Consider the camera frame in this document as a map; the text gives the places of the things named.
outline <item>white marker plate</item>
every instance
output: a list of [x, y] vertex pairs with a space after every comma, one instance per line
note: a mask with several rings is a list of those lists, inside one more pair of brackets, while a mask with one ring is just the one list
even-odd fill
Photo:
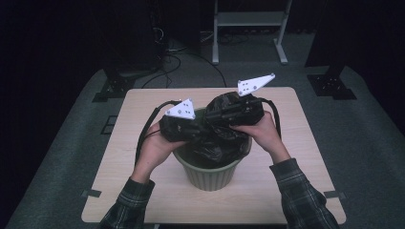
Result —
[[194, 114], [194, 106], [191, 98], [184, 100], [178, 105], [170, 108], [165, 113], [167, 116], [185, 118], [185, 119], [194, 119], [196, 115]]
[[274, 73], [270, 75], [265, 75], [262, 77], [252, 78], [244, 81], [238, 82], [238, 94], [239, 96], [245, 96], [247, 94], [251, 94], [254, 91], [259, 90], [263, 86], [265, 86], [268, 82], [274, 79], [276, 75]]

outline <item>plaid shirt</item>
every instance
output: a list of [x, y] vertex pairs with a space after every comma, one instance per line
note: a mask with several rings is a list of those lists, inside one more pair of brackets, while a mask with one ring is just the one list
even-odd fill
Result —
[[[270, 166], [282, 194], [288, 228], [339, 228], [325, 207], [325, 197], [310, 185], [295, 158]], [[98, 228], [143, 228], [146, 205], [155, 183], [136, 183], [128, 179]]]

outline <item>hand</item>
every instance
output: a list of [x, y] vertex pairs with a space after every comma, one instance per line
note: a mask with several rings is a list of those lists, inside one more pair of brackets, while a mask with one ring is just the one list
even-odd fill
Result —
[[271, 113], [265, 112], [262, 119], [252, 126], [231, 126], [235, 131], [245, 132], [267, 152], [270, 153], [274, 163], [290, 159], [286, 146], [277, 134]]
[[159, 123], [155, 123], [146, 133], [147, 137], [140, 149], [139, 160], [131, 175], [131, 179], [136, 182], [148, 182], [152, 171], [162, 164], [175, 149], [186, 143], [184, 141], [169, 142], [161, 135], [159, 129]]

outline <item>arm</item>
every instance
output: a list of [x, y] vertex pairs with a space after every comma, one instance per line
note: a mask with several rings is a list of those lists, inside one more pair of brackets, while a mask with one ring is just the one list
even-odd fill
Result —
[[143, 228], [146, 205], [155, 187], [149, 178], [172, 151], [185, 143], [167, 141], [159, 132], [159, 123], [152, 125], [147, 135], [133, 173], [98, 228]]
[[271, 114], [253, 126], [235, 126], [234, 130], [251, 135], [268, 152], [270, 166], [282, 195], [282, 207], [289, 228], [338, 228], [333, 214], [326, 208], [326, 199], [310, 185], [275, 129]]

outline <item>tape on table corner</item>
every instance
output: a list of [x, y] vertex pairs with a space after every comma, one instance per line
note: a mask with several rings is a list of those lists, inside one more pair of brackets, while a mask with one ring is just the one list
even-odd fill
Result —
[[337, 191], [328, 191], [324, 192], [325, 198], [339, 198], [339, 199], [345, 199], [346, 195], [344, 193], [339, 193]]
[[84, 191], [81, 193], [81, 196], [82, 196], [83, 198], [87, 198], [87, 197], [99, 198], [100, 195], [101, 195], [101, 191], [93, 190], [93, 189], [84, 190]]

